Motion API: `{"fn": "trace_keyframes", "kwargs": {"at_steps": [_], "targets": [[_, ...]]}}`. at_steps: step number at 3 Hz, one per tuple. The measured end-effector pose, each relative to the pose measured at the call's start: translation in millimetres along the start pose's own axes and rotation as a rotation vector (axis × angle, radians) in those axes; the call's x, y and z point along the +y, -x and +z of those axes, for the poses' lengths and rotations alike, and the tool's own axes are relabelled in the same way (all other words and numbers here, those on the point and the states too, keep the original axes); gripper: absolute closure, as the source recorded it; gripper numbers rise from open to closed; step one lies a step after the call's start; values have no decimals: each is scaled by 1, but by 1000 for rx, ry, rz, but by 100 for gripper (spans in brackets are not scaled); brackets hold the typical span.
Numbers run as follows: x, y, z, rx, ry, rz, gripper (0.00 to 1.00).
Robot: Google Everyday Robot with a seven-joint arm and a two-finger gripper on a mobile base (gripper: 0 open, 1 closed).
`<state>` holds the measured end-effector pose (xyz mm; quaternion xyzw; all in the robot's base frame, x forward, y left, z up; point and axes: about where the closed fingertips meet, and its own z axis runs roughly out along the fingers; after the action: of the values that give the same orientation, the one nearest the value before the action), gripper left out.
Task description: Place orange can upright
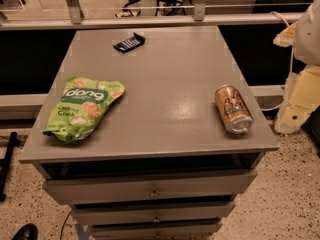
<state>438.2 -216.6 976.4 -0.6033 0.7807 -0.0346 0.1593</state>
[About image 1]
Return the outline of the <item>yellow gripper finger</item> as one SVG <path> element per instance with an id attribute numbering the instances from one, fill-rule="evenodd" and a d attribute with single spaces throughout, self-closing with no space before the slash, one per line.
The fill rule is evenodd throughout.
<path id="1" fill-rule="evenodd" d="M 294 22 L 286 27 L 283 31 L 276 35 L 273 40 L 273 43 L 280 47 L 289 47 L 292 46 L 295 39 L 295 32 L 298 26 L 298 22 Z"/>
<path id="2" fill-rule="evenodd" d="M 289 73 L 275 130 L 280 134 L 298 131 L 320 106 L 320 67 L 307 65 L 299 74 Z"/>

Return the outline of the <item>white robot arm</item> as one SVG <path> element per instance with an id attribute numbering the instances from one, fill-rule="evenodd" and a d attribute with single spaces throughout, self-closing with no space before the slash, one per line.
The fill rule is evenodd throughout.
<path id="1" fill-rule="evenodd" d="M 298 74 L 288 75 L 274 125 L 278 133 L 292 134 L 320 106 L 320 0 L 314 0 L 297 22 L 276 35 L 273 43 L 291 46 L 293 57 L 305 64 Z"/>

